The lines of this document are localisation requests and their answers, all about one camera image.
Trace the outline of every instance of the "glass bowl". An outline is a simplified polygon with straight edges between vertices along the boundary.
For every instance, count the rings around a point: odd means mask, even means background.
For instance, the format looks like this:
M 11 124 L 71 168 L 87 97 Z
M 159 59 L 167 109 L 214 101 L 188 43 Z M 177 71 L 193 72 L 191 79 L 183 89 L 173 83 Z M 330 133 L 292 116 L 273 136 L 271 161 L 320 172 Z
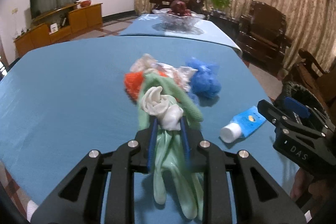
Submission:
M 205 15 L 199 15 L 191 12 L 191 17 L 179 17 L 176 15 L 167 14 L 169 8 L 161 10 L 153 10 L 153 13 L 158 15 L 166 27 L 182 27 L 191 29 L 197 22 L 205 18 Z

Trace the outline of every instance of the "white cloth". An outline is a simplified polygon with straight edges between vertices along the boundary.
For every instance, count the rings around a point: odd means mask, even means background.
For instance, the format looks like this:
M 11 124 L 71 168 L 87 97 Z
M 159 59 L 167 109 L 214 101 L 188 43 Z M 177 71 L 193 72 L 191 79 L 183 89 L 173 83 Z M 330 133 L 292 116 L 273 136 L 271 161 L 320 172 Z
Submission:
M 130 72 L 140 72 L 143 73 L 157 73 L 161 71 L 165 73 L 168 77 L 173 78 L 174 82 L 186 92 L 190 91 L 190 79 L 196 73 L 196 69 L 191 67 L 179 67 L 178 69 L 165 64 L 158 63 L 150 54 L 144 54 L 140 59 L 136 60 L 131 66 Z
M 27 220 L 30 222 L 33 216 L 33 213 L 37 210 L 39 206 L 32 200 L 28 201 L 27 204 Z
M 139 58 L 134 62 L 129 71 L 130 72 L 143 71 L 144 73 L 155 72 L 157 71 L 156 63 L 157 60 L 155 60 L 150 54 L 144 54 L 141 58 Z
M 153 86 L 141 99 L 141 109 L 159 119 L 160 126 L 165 130 L 181 130 L 180 119 L 183 109 L 176 99 L 170 95 L 161 95 L 162 87 Z

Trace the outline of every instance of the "white cap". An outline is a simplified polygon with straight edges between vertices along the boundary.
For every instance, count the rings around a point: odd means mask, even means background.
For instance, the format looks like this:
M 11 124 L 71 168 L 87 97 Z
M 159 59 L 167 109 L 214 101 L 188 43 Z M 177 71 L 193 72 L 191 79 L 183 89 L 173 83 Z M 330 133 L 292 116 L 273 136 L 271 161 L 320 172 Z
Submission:
M 232 122 L 220 130 L 219 136 L 226 143 L 232 143 L 242 134 L 239 124 Z

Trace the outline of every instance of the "tv stand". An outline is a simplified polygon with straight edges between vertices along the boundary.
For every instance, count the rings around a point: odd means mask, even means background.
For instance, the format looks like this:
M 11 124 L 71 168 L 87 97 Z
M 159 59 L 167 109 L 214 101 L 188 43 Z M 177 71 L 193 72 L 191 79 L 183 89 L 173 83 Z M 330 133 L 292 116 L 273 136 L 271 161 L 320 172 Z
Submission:
M 61 13 L 61 12 L 65 12 L 67 9 L 69 10 L 75 10 L 76 9 L 76 6 L 77 4 L 76 3 L 71 3 L 71 4 L 68 4 L 68 5 L 65 5 L 61 8 L 57 8 L 57 9 L 54 9 L 54 10 L 51 10 L 51 11 L 48 11 L 48 12 L 45 12 L 45 13 L 42 13 L 41 15 L 35 17 L 32 21 L 31 21 L 31 24 L 32 26 L 37 26 L 41 23 L 46 23 L 47 19 L 56 14 L 56 13 Z
M 46 23 L 47 18 L 50 15 L 59 12 L 60 9 L 51 11 L 48 15 L 44 14 L 36 17 L 34 19 L 35 24 L 40 24 L 14 40 L 19 57 L 23 57 L 27 52 L 36 48 L 69 41 L 84 33 L 102 27 L 102 3 L 79 9 L 76 9 L 76 5 L 77 4 L 71 6 L 67 5 L 61 8 L 62 10 L 73 8 L 73 10 L 67 14 L 69 25 L 61 27 L 57 32 L 51 34 L 49 34 L 50 25 Z

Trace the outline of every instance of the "metal screw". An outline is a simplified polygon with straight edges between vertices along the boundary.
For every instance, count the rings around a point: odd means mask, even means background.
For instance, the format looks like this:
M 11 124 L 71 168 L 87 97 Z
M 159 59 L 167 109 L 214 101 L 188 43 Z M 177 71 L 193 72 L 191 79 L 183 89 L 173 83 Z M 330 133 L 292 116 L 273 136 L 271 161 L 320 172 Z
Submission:
M 90 158 L 97 158 L 99 156 L 99 151 L 98 150 L 91 150 L 89 152 L 89 157 Z
M 238 153 L 242 158 L 247 158 L 250 154 L 246 150 L 240 150 Z
M 210 143 L 208 141 L 201 141 L 199 145 L 202 146 L 203 148 L 207 148 L 210 146 Z
M 139 145 L 139 143 L 136 140 L 131 140 L 128 142 L 127 144 L 129 147 L 137 147 Z

